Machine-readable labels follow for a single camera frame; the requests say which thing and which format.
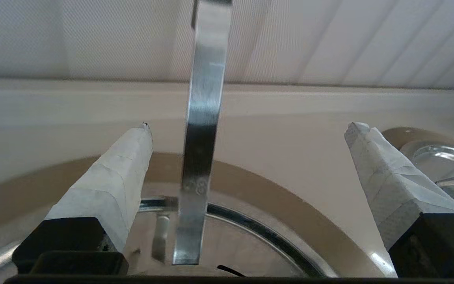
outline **metal strip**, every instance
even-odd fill
[[[230,1],[198,0],[173,264],[199,264],[220,114]]]
[[[167,230],[169,227],[169,214],[157,212],[155,232],[152,240],[152,258],[160,263],[166,263]]]

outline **brown arch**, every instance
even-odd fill
[[[0,184],[0,226],[16,216],[52,204],[97,157],[47,167]],[[153,153],[147,182],[180,182],[181,158]],[[382,276],[367,255],[336,225],[301,198],[252,172],[215,161],[213,191],[227,194],[270,212],[311,245],[337,272],[347,276]]]
[[[431,141],[448,144],[454,147],[454,139],[446,135],[414,127],[396,127],[383,131],[383,136],[393,147],[400,149],[406,143],[414,141]]]

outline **wall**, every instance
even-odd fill
[[[150,124],[155,151],[180,153],[187,88],[0,80],[0,182],[98,155],[141,121]],[[215,159],[297,194],[366,254],[390,262],[342,136],[351,121],[454,137],[454,92],[226,86]]]

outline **metal bracket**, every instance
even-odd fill
[[[194,63],[173,264],[199,264],[231,26],[231,1],[198,0],[194,6]]]

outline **ceiling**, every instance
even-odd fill
[[[188,81],[192,0],[0,0],[0,77]],[[454,0],[234,0],[227,82],[454,88]]]

